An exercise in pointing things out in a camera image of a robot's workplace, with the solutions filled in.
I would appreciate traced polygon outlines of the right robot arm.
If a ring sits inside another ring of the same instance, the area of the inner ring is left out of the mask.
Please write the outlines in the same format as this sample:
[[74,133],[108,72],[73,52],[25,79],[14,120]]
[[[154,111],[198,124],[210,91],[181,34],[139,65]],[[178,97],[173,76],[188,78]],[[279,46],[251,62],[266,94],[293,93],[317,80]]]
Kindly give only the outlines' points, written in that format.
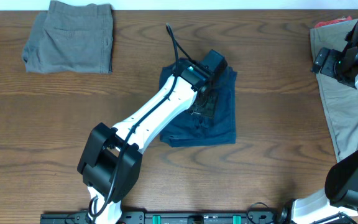
[[337,163],[323,189],[289,201],[279,223],[352,223],[358,216],[358,19],[311,29],[318,81]]

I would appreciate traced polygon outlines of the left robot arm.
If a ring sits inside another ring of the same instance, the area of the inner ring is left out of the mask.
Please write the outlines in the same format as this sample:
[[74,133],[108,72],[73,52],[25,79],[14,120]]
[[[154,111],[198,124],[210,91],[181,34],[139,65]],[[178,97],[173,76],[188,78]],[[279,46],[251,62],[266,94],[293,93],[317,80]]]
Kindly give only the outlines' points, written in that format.
[[182,112],[214,116],[216,83],[226,67],[215,50],[202,61],[179,59],[163,87],[138,111],[111,128],[99,123],[92,129],[77,167],[91,195],[86,223],[117,223],[145,150],[169,122]]

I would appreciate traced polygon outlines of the navy blue shorts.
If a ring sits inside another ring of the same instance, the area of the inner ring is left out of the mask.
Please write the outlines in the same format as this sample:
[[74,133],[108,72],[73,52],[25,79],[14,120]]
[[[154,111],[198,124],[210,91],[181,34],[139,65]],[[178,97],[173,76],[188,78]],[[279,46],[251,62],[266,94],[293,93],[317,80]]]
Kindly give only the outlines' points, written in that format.
[[237,72],[227,67],[218,81],[213,118],[184,111],[161,132],[160,141],[171,147],[213,146],[236,142],[235,82]]

